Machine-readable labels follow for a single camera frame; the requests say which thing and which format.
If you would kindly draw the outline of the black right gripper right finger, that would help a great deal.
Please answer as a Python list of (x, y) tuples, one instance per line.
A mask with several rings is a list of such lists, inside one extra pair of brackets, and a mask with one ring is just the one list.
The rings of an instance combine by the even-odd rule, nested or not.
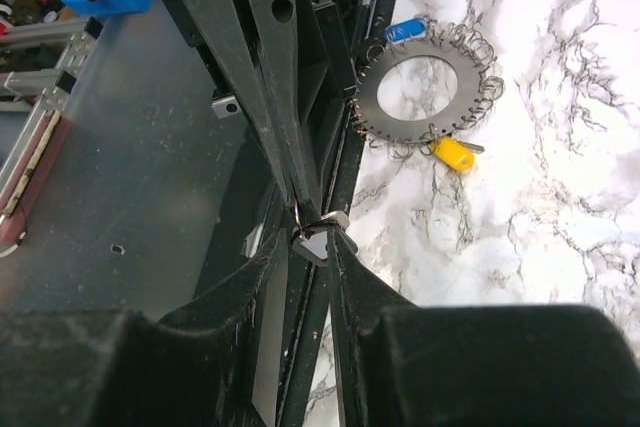
[(329, 232), (344, 426), (635, 426), (639, 370), (621, 332), (579, 304), (420, 307)]

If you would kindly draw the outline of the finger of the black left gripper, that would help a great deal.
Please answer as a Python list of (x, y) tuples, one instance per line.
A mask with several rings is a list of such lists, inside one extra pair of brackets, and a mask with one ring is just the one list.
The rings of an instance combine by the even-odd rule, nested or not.
[(310, 144), (298, 115), (296, 0), (248, 0), (257, 33), (262, 119), (252, 120), (285, 205), (304, 220), (319, 215), (320, 192)]
[(287, 206), (295, 203), (291, 171), (276, 129), (275, 102), (259, 58), (260, 39), (251, 31), (252, 12), (244, 0), (182, 0), (206, 47), (251, 120)]

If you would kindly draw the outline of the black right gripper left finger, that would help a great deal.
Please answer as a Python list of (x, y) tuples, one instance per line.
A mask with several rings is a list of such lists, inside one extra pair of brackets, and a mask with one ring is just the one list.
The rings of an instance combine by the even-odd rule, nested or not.
[(288, 241), (159, 321), (129, 310), (1, 318), (5, 426), (272, 426)]

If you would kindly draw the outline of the black white key tag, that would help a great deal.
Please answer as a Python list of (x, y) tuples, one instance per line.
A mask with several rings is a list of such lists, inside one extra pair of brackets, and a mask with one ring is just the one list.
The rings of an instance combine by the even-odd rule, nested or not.
[(292, 233), (291, 248), (316, 266), (326, 266), (328, 262), (328, 228), (326, 226), (296, 229)]

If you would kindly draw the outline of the silver key with black tag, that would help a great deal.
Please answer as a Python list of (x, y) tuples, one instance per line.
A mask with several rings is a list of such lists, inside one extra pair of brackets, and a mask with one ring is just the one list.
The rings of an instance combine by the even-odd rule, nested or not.
[(340, 228), (346, 231), (350, 226), (350, 220), (345, 212), (332, 211), (322, 216), (319, 220), (304, 227), (303, 229), (320, 226), (326, 226), (328, 228), (328, 232), (331, 228)]

